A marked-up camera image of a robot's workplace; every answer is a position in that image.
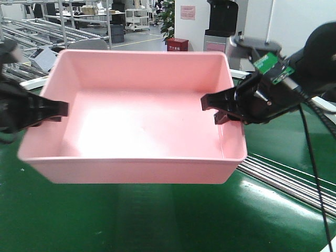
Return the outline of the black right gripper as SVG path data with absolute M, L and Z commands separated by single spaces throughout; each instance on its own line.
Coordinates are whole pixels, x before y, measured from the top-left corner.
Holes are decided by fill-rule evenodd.
M 273 84 L 257 72 L 249 73 L 236 88 L 201 97 L 202 110 L 217 109 L 214 114 L 215 125 L 228 121 L 242 121 L 246 124 L 268 123 L 297 107 L 302 102 L 297 85 L 288 86 L 291 79 Z M 224 111 L 234 111 L 234 116 Z

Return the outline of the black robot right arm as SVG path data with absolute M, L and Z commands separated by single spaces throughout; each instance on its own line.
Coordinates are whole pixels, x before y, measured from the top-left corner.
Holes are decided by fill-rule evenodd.
M 217 110 L 215 124 L 267 123 L 335 88 L 335 22 L 316 28 L 291 56 L 280 51 L 274 41 L 230 37 L 229 55 L 248 59 L 255 70 L 233 88 L 203 95 L 202 110 Z

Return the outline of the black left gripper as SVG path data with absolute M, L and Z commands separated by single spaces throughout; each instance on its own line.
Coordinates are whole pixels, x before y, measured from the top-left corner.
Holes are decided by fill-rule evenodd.
M 16 133 L 44 121 L 61 122 L 68 114 L 69 103 L 33 96 L 15 79 L 1 78 L 1 132 Z

